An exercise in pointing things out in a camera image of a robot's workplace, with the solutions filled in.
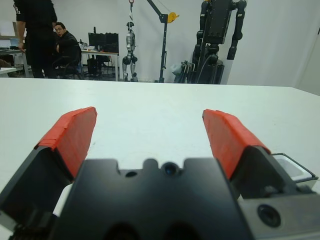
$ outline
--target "black jacket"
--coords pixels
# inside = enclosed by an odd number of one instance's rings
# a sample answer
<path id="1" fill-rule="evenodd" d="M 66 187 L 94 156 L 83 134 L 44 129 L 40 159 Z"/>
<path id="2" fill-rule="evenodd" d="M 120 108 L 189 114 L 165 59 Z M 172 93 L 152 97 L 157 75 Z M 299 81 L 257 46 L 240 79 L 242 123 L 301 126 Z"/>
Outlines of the black jacket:
<path id="1" fill-rule="evenodd" d="M 57 37 L 56 46 L 59 45 L 59 53 L 63 57 L 71 57 L 73 60 L 81 59 L 81 48 L 78 41 L 70 32 L 66 31 L 62 37 Z"/>

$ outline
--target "red rubber pad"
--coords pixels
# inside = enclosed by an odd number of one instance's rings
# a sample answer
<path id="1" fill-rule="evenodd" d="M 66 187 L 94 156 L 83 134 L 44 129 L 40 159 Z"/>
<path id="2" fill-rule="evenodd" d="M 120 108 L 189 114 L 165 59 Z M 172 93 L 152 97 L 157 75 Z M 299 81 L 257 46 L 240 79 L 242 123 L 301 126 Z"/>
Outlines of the red rubber pad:
<path id="1" fill-rule="evenodd" d="M 228 179 L 234 173 L 246 147 L 261 146 L 270 154 L 270 150 L 235 116 L 206 109 L 202 118 L 212 154 L 220 162 Z"/>
<path id="2" fill-rule="evenodd" d="M 92 106 L 70 111 L 59 118 L 37 146 L 57 150 L 75 178 L 88 154 L 96 120 L 97 112 Z"/>

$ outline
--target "man in black jacket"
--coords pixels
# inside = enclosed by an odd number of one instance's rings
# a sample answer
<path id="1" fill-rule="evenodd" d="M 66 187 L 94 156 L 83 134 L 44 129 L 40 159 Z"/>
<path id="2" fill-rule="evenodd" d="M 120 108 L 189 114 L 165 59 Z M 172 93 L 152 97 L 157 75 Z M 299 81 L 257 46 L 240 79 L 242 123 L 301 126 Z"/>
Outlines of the man in black jacket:
<path id="1" fill-rule="evenodd" d="M 35 78 L 44 78 L 42 70 L 49 78 L 56 78 L 52 68 L 55 36 L 53 28 L 57 22 L 51 0 L 14 0 L 16 23 L 19 36 L 19 49 L 24 50 Z"/>
<path id="2" fill-rule="evenodd" d="M 55 49 L 58 56 L 69 57 L 58 63 L 60 65 L 65 65 L 70 61 L 73 61 L 74 64 L 78 64 L 81 59 L 81 49 L 75 36 L 67 31 L 66 26 L 62 22 L 57 22 L 54 29 L 57 34 Z"/>

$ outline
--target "white table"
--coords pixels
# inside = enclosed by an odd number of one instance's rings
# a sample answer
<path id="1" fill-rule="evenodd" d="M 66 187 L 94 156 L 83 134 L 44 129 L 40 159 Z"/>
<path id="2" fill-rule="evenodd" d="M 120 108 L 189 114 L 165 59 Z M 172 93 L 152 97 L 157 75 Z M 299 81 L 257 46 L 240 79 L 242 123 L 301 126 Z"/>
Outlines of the white table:
<path id="1" fill-rule="evenodd" d="M 121 169 L 142 168 L 147 158 L 182 167 L 185 158 L 212 157 L 202 121 L 208 108 L 237 116 L 273 153 L 286 153 L 320 176 L 320 96 L 301 90 L 3 78 L 0 191 L 62 114 L 88 106 L 98 115 L 87 158 L 114 158 Z M 0 239 L 9 234 L 0 227 Z"/>
<path id="2" fill-rule="evenodd" d="M 25 77 L 26 78 L 30 78 L 32 77 L 29 73 L 28 70 L 28 64 L 27 64 L 27 57 L 26 54 L 20 50 L 5 50 L 5 51 L 0 51 L 0 56 L 1 55 L 7 55 L 7 54 L 12 54 L 12 55 L 16 55 L 16 54 L 21 54 L 22 55 L 22 59 L 23 59 L 23 67 L 24 67 L 24 73 L 25 73 Z"/>
<path id="3" fill-rule="evenodd" d="M 115 81 L 118 82 L 118 55 L 116 52 L 104 52 L 104 51 L 94 51 L 94 50 L 82 50 L 82 55 L 94 55 L 94 56 L 115 56 Z"/>
<path id="4" fill-rule="evenodd" d="M 14 67 L 1 67 L 0 68 L 0 78 L 6 76 L 8 77 L 8 73 L 16 72 L 17 69 Z"/>

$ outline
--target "yellow pulley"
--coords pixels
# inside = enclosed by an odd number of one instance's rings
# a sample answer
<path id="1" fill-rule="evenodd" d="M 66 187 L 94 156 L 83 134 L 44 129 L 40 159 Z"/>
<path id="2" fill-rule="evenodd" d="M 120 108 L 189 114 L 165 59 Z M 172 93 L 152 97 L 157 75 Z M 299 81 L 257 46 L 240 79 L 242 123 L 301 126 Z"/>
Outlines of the yellow pulley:
<path id="1" fill-rule="evenodd" d="M 172 23 L 178 17 L 179 15 L 177 15 L 175 12 L 170 12 L 170 14 L 168 15 L 168 24 Z"/>

